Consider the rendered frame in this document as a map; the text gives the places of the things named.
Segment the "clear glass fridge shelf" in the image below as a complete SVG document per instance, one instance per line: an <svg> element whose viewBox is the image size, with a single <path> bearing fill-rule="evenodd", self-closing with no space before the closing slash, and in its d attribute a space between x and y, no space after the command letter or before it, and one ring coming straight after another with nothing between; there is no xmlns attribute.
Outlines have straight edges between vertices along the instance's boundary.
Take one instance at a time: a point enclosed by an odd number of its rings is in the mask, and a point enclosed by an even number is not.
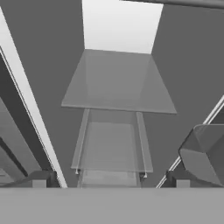
<svg viewBox="0 0 224 224"><path fill-rule="evenodd" d="M90 49L81 55L62 105L177 113L151 55Z"/></svg>

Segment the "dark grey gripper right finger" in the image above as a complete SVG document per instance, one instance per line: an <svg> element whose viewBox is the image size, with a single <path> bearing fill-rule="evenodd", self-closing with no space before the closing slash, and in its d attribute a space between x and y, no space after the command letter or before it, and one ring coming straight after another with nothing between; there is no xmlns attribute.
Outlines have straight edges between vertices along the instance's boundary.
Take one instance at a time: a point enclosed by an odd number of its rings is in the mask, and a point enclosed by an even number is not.
<svg viewBox="0 0 224 224"><path fill-rule="evenodd" d="M193 176L188 171L167 171L166 179L170 187L191 187L191 188L220 188L216 185L205 180L201 180Z"/></svg>

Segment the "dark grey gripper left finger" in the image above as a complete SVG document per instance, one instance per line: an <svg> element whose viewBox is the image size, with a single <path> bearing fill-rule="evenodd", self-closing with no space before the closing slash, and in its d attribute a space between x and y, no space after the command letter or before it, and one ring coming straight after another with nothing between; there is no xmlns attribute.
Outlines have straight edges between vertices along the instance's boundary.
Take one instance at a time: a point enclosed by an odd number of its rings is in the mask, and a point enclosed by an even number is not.
<svg viewBox="0 0 224 224"><path fill-rule="evenodd" d="M0 185L0 188L56 188L58 179L56 171L34 171L28 177L9 184Z"/></svg>

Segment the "grey door bin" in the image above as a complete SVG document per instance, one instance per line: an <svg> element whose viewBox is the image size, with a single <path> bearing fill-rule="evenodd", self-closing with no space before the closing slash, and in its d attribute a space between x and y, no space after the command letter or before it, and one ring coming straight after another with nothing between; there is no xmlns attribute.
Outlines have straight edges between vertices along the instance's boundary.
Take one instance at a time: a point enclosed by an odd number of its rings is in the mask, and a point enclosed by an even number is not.
<svg viewBox="0 0 224 224"><path fill-rule="evenodd" d="M224 124L196 125L178 154L195 178L224 187Z"/></svg>

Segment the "grey fridge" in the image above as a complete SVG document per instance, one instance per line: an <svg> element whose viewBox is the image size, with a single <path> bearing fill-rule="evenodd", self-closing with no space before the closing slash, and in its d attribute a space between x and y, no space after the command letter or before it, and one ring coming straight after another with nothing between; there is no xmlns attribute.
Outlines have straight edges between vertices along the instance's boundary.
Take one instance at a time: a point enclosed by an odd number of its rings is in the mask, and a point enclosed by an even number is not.
<svg viewBox="0 0 224 224"><path fill-rule="evenodd" d="M81 0L0 0L12 38L68 186L75 186L72 157L82 112L61 101L84 46ZM176 115L144 117L156 186L191 128L209 120L224 96L224 10L163 8L152 52Z"/></svg>

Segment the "clear fridge drawer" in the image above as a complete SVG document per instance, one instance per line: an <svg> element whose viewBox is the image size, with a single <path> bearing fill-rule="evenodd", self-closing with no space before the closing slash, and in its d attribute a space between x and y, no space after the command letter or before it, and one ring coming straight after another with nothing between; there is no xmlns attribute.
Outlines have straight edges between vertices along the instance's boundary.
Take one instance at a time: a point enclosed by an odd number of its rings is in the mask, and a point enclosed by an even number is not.
<svg viewBox="0 0 224 224"><path fill-rule="evenodd" d="M141 188L153 173L141 112L86 108L71 168L80 188Z"/></svg>

